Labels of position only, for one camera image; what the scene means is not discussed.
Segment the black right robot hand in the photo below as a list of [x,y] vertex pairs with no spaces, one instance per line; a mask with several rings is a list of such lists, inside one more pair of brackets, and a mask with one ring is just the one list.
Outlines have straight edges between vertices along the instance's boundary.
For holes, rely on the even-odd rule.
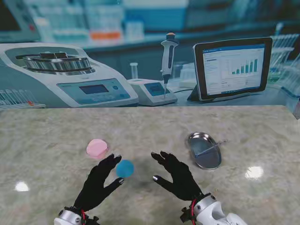
[[179,161],[173,154],[161,151],[159,154],[151,152],[151,156],[162,165],[171,175],[172,182],[154,175],[153,180],[184,201],[193,201],[203,195],[198,184],[195,182],[189,167]]

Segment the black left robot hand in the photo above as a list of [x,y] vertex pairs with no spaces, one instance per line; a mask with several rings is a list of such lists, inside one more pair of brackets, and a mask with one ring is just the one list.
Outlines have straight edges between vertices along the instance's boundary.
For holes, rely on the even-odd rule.
[[121,156],[109,155],[99,162],[90,171],[83,188],[75,200],[74,207],[87,212],[99,206],[105,198],[115,191],[124,182],[123,178],[115,179],[105,186],[105,180],[111,170],[121,161]]

